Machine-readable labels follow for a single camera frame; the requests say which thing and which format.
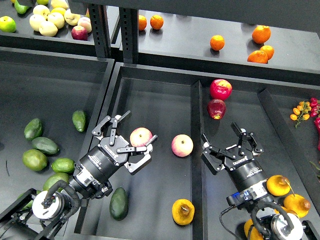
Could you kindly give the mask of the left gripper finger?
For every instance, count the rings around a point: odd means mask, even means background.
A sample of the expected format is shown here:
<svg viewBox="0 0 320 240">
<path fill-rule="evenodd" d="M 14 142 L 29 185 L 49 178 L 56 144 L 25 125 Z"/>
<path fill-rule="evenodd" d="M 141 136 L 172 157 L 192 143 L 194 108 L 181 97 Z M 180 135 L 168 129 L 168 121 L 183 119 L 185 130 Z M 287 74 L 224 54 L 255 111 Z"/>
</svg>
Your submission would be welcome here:
<svg viewBox="0 0 320 240">
<path fill-rule="evenodd" d="M 158 136 L 154 135 L 144 146 L 126 146 L 117 148 L 117 166 L 124 166 L 131 175 L 135 175 L 151 162 L 153 143 L 157 139 Z"/>
<path fill-rule="evenodd" d="M 115 143 L 117 129 L 119 124 L 126 118 L 131 116 L 131 111 L 128 110 L 123 115 L 116 115 L 111 117 L 107 115 L 97 126 L 91 131 L 92 135 L 96 137 L 98 140 L 102 140 L 105 138 L 104 132 L 111 127 L 109 143 Z"/>
</svg>

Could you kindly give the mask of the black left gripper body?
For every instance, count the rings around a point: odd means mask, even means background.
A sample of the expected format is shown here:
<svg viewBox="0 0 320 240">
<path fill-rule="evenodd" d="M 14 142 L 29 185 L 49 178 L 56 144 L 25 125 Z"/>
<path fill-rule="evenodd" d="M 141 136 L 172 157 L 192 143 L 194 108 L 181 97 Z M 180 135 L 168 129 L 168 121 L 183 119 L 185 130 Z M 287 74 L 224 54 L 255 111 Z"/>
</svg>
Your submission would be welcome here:
<svg viewBox="0 0 320 240">
<path fill-rule="evenodd" d="M 128 153 L 117 153 L 117 149 L 129 146 L 122 136 L 115 138 L 114 145 L 109 145 L 109 140 L 104 137 L 80 159 L 80 164 L 100 183 L 106 182 L 129 159 Z"/>
</svg>

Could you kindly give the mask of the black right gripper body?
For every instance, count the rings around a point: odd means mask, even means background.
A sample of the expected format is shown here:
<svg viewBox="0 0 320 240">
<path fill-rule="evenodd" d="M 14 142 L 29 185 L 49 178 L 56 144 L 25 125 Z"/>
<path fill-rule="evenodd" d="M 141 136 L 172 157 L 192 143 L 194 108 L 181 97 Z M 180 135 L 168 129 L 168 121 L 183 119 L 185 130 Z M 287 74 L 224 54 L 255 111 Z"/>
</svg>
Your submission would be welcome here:
<svg viewBox="0 0 320 240">
<path fill-rule="evenodd" d="M 260 153 L 255 151 L 230 149 L 230 157 L 224 158 L 224 166 L 238 192 L 248 191 L 254 197 L 267 194 L 264 183 L 267 181 L 265 172 L 256 161 Z"/>
</svg>

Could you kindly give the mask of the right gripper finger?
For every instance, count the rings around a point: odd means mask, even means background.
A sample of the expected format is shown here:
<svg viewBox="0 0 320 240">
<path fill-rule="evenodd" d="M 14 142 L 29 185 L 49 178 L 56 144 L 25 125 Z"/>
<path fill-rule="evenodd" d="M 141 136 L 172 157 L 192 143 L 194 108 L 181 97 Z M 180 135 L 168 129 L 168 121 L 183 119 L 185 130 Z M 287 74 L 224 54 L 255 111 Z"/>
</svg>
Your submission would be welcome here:
<svg viewBox="0 0 320 240">
<path fill-rule="evenodd" d="M 227 150 L 212 146 L 205 133 L 202 133 L 201 139 L 203 141 L 201 159 L 208 167 L 210 172 L 213 175 L 216 175 L 225 168 L 225 158 L 231 159 L 232 154 Z"/>
<path fill-rule="evenodd" d="M 264 153 L 264 148 L 254 132 L 247 132 L 244 128 L 240 128 L 235 122 L 232 122 L 230 126 L 238 137 L 237 145 L 230 149 L 235 159 L 244 157 L 253 159 Z"/>
</svg>

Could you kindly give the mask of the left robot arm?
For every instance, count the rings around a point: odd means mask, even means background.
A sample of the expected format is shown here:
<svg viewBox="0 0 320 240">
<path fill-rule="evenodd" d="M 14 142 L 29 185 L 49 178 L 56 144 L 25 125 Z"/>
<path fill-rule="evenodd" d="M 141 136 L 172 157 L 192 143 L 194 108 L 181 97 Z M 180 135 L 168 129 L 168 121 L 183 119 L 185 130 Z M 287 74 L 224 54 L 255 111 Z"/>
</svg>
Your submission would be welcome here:
<svg viewBox="0 0 320 240">
<path fill-rule="evenodd" d="M 131 175 L 151 161 L 153 135 L 143 146 L 131 146 L 119 134 L 120 123 L 131 115 L 127 111 L 106 116 L 93 130 L 99 140 L 75 165 L 68 182 L 57 181 L 49 190 L 27 190 L 0 214 L 2 240 L 52 240 L 84 201 L 101 199 L 113 191 L 110 177 L 124 166 Z"/>
</svg>

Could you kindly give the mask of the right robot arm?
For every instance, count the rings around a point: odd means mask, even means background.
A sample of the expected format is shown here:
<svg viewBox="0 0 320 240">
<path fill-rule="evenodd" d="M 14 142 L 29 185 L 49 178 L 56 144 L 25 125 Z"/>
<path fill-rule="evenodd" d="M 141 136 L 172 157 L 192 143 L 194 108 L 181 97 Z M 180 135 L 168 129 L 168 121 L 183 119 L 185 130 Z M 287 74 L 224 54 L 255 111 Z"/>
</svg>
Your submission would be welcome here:
<svg viewBox="0 0 320 240">
<path fill-rule="evenodd" d="M 320 235 L 309 220 L 301 220 L 298 212 L 281 206 L 275 200 L 277 194 L 271 191 L 271 183 L 278 179 L 281 185 L 288 184 L 283 176 L 266 177 L 256 158 L 264 152 L 255 133 L 247 132 L 235 122 L 231 128 L 238 137 L 238 143 L 225 149 L 210 144 L 203 133 L 201 159 L 213 175 L 226 170 L 237 191 L 226 198 L 228 208 L 222 217 L 232 209 L 246 209 L 250 220 L 245 224 L 249 240 L 318 240 Z"/>
</svg>

